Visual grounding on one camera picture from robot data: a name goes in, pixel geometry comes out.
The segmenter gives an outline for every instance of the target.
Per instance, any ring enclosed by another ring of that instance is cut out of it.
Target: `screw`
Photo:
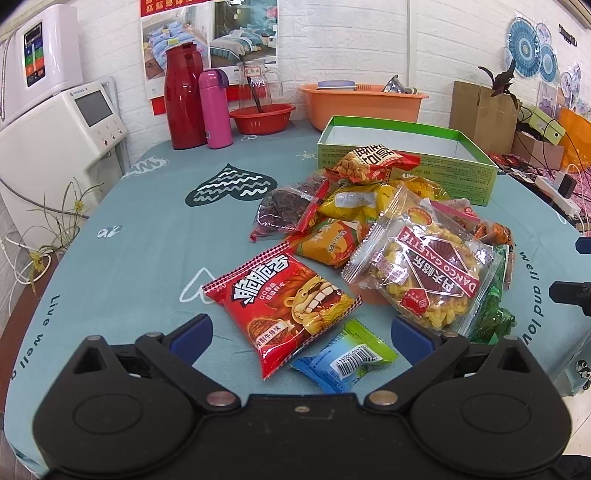
[[[236,395],[229,391],[219,390],[207,395],[206,400],[213,407],[227,407],[236,401]]]
[[[388,407],[398,401],[398,395],[390,390],[376,390],[369,394],[369,401],[374,405]]]

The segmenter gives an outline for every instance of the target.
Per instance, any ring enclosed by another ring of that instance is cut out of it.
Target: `poster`
[[[240,58],[277,66],[277,0],[141,0],[140,9],[148,99],[164,95],[166,51],[183,43],[195,43],[204,69],[224,70],[231,85]]]

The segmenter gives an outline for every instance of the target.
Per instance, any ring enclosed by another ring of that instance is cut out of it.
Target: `blue and green candy wrapper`
[[[357,320],[345,328],[316,356],[291,363],[314,380],[324,393],[347,393],[374,365],[390,364],[398,354]]]

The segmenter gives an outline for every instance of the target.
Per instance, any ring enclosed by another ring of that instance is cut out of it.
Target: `red thermos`
[[[166,51],[164,104],[168,129],[175,150],[205,145],[205,122],[199,96],[199,75],[203,72],[201,54],[194,43]]]

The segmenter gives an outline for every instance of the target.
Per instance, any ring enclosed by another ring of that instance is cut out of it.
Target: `snack bag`
[[[318,383],[324,393],[347,393],[376,365],[394,362],[398,354],[357,320],[316,356],[294,360],[293,368]]]
[[[335,190],[318,213],[336,220],[377,220],[376,197],[381,185],[345,185]]]
[[[378,289],[407,318],[465,335],[500,258],[405,186],[342,272]]]
[[[422,199],[449,200],[451,198],[448,192],[437,182],[408,173],[404,174],[400,179],[392,180],[390,183],[395,187],[400,187],[404,183],[411,192]]]
[[[287,242],[295,253],[334,267],[343,266],[367,235],[365,222],[345,222],[327,218],[304,237],[290,235]]]
[[[317,176],[267,193],[256,212],[250,239],[305,232],[314,225],[316,210],[329,187],[328,178]]]
[[[500,223],[483,220],[476,226],[474,236],[482,243],[496,247],[498,245],[513,246],[511,230]]]
[[[388,183],[393,168],[408,171],[420,164],[421,158],[416,155],[401,154],[383,145],[369,145],[347,153],[332,171],[342,179],[367,185]]]
[[[289,251],[279,244],[203,287],[257,350],[263,379],[361,304]]]
[[[474,235],[476,227],[481,222],[480,217],[472,209],[472,204],[468,199],[442,200],[441,202],[431,202],[431,204],[472,235]]]

